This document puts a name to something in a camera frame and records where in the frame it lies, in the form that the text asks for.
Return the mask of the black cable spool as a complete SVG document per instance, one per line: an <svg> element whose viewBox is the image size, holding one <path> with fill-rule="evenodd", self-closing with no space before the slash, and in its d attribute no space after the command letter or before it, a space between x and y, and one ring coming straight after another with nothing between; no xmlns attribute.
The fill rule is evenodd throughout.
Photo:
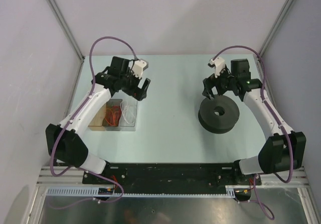
<svg viewBox="0 0 321 224"><path fill-rule="evenodd" d="M201 126L214 134L231 131L239 120L239 107L234 100L224 95L213 99L204 98L198 111Z"/></svg>

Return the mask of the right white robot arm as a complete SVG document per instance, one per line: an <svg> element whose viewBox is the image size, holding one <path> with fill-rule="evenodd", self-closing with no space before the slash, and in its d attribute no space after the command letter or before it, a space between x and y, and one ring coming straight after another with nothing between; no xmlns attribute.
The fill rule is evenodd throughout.
<svg viewBox="0 0 321 224"><path fill-rule="evenodd" d="M224 94L231 91L251 110L265 136L265 143L256 156L234 162L232 180L244 184L252 174L274 174L283 183L289 183L294 170L302 166L305 134L295 132L280 116L261 80L251 77L247 59L232 60L227 67L222 57L216 57L208 65L214 72L203 80L205 99L198 112L202 127L211 133L223 134L235 126L236 121L227 123L234 111L220 103L227 99Z"/></svg>

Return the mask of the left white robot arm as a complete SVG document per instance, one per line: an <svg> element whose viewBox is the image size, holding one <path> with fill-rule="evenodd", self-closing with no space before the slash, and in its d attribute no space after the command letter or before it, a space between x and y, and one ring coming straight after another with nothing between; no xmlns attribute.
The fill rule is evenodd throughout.
<svg viewBox="0 0 321 224"><path fill-rule="evenodd" d="M82 136L99 110L114 96L122 91L138 101L146 98L150 79L139 87L142 75L148 68L143 59L130 60L114 56L110 66L97 73L92 87L82 102L59 124L49 124L46 128L48 153L54 160L60 160L71 167L93 172L93 177L104 184L110 180L111 172L105 168L107 162L90 153Z"/></svg>

